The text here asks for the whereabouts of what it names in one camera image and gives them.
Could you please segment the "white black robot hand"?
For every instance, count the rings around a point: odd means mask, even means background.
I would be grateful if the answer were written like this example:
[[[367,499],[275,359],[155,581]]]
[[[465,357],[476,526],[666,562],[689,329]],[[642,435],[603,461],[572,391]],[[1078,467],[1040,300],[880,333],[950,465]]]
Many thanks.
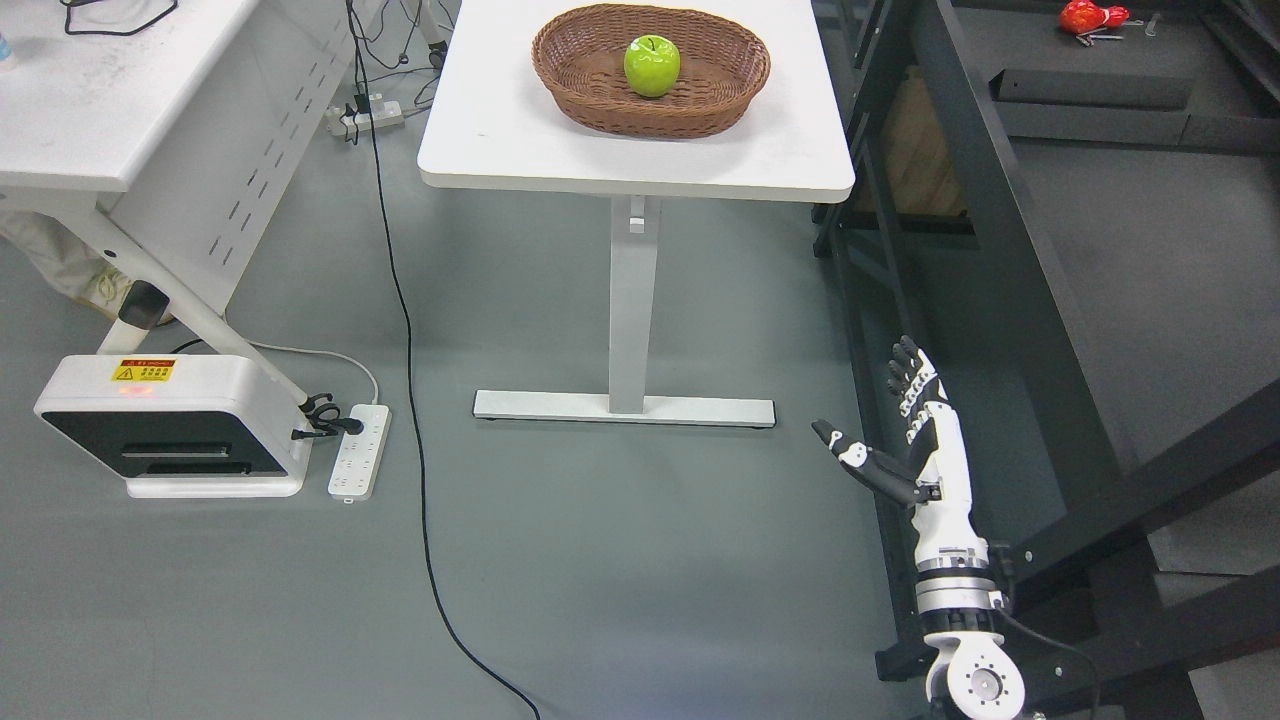
[[[972,475],[959,415],[929,356],[911,337],[892,347],[887,386],[899,401],[908,457],[900,461],[835,428],[812,429],[855,480],[908,511],[916,569],[988,568],[989,546],[972,524]]]

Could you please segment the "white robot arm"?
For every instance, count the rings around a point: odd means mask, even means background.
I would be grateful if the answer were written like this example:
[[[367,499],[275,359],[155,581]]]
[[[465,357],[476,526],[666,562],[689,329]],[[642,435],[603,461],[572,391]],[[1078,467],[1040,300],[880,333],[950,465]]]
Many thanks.
[[[915,594],[923,639],[938,651],[925,676],[928,701],[969,719],[1019,719],[1027,688],[995,628],[1004,594],[991,570],[929,569]]]

